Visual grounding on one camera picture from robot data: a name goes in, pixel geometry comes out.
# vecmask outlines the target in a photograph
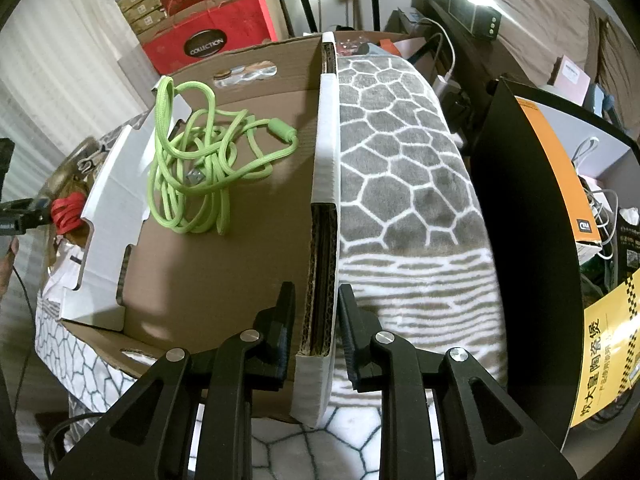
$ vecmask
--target metal screw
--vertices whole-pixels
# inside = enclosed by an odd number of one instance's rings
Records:
[[[376,334],[376,341],[383,345],[388,345],[392,343],[396,336],[394,336],[391,332],[387,332],[386,330],[381,330]]]
[[[460,348],[459,346],[456,346],[455,348],[449,350],[449,355],[454,361],[458,361],[459,363],[462,363],[469,358],[469,354],[466,352],[466,350],[464,348]]]
[[[171,350],[165,354],[165,357],[167,361],[177,363],[184,359],[184,350],[182,348],[171,348]]]
[[[254,330],[253,328],[250,328],[249,330],[245,330],[240,334],[240,339],[247,343],[257,341],[258,339],[260,339],[260,332]]]

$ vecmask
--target stacked boxes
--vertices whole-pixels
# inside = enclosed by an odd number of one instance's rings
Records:
[[[117,0],[116,3],[137,36],[166,18],[160,0]]]
[[[117,4],[161,74],[218,52],[288,37],[280,0],[117,0]]]

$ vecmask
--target white cardboard flap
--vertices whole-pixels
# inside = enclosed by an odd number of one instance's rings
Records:
[[[186,121],[191,108],[176,96],[171,127]],[[77,290],[65,288],[60,317],[99,328],[122,330],[125,308],[116,294],[122,261],[129,245],[138,243],[148,214],[146,180],[154,150],[153,110],[139,130],[125,128],[95,180],[82,210],[92,228]]]

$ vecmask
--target pink box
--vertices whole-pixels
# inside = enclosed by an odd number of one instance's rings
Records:
[[[553,86],[565,99],[582,106],[590,83],[591,78],[580,67],[567,56],[562,56]]]

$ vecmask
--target charging cable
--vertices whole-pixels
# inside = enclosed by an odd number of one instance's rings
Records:
[[[207,108],[196,110],[187,120],[184,131],[169,140],[174,96],[188,89],[201,91]],[[233,118],[228,127],[214,124],[215,115]],[[200,117],[206,126],[195,126]],[[265,155],[255,141],[255,131],[267,126],[268,131],[288,144],[286,148]],[[151,214],[164,227],[177,233],[203,233],[216,224],[224,234],[230,223],[229,186],[238,180],[255,180],[271,174],[274,160],[291,155],[298,146],[295,128],[280,119],[256,121],[248,110],[227,112],[216,108],[216,95],[209,86],[191,81],[174,86],[174,80],[164,76],[156,94],[156,154],[149,170],[147,201]],[[235,141],[246,135],[255,160],[241,168],[232,168],[238,155]],[[156,205],[155,193],[160,193],[162,212]],[[185,217],[186,199],[200,197],[202,203],[196,215]]]
[[[433,91],[435,92],[436,97],[440,98],[440,96],[444,93],[445,89],[447,88],[449,84],[449,79],[451,79],[451,75],[453,74],[453,69],[456,66],[456,49],[453,48],[453,43],[451,43],[451,38],[447,34],[447,31],[444,30],[444,27],[442,25],[440,25],[437,21],[432,20],[431,18],[425,18],[425,20],[429,23],[433,23],[433,25],[436,25],[442,31],[444,37],[447,38],[447,43],[449,43],[449,47],[451,49],[451,67],[449,68],[449,71],[444,75],[444,77],[441,75],[436,76],[436,79],[433,82]],[[433,59],[434,65],[436,63],[436,60],[438,59],[439,53],[440,53],[440,49],[438,49],[438,53],[436,54],[436,57]]]
[[[600,139],[598,137],[592,136],[587,137],[580,144],[578,144],[578,147],[575,149],[574,156],[572,156],[571,158],[571,163],[574,165],[575,173],[577,173],[578,176],[580,175],[580,166],[587,159],[587,157],[590,156],[591,153],[593,153],[598,148],[599,143]],[[604,248],[606,245],[611,243],[613,237],[616,235],[616,226],[618,224],[618,207],[620,206],[618,194],[612,189],[591,190],[588,186],[582,186],[582,188],[584,189],[584,193],[587,196],[587,200],[589,201],[589,206],[591,207],[593,217],[596,220],[596,227],[598,229],[602,229],[607,235],[606,240],[602,242],[602,248]],[[596,199],[595,195],[597,193],[610,193],[610,195],[615,199],[615,206],[612,208],[613,220],[609,216],[609,211],[605,207],[604,203]],[[600,250],[597,255],[603,260],[610,260],[613,257],[613,250],[608,256],[604,256],[602,254],[602,250]]]
[[[578,144],[578,147],[575,149],[574,156],[571,158],[571,163],[574,165],[575,173],[580,174],[580,166],[586,158],[597,149],[599,143],[600,139],[594,136],[588,137]]]

